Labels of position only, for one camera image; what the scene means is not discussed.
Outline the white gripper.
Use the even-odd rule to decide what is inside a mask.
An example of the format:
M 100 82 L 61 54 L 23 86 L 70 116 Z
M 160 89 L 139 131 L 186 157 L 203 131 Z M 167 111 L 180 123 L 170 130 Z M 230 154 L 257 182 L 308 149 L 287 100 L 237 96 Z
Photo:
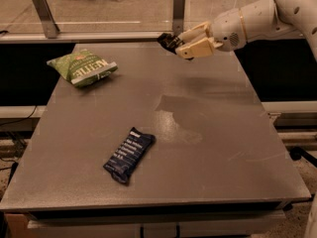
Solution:
M 178 39 L 184 45 L 176 49 L 176 54 L 186 60 L 213 56 L 217 49 L 222 52 L 241 49 L 247 43 L 243 13 L 240 9 L 227 11 L 217 16 L 212 25 L 203 22 L 181 33 Z

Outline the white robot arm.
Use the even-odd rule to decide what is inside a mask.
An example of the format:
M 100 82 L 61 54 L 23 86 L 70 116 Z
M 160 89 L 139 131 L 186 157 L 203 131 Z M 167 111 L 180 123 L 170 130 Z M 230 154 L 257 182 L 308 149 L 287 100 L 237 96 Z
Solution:
M 317 59 L 317 0 L 259 0 L 227 11 L 180 34 L 175 52 L 183 59 L 233 51 L 257 40 L 280 39 L 295 31 Z

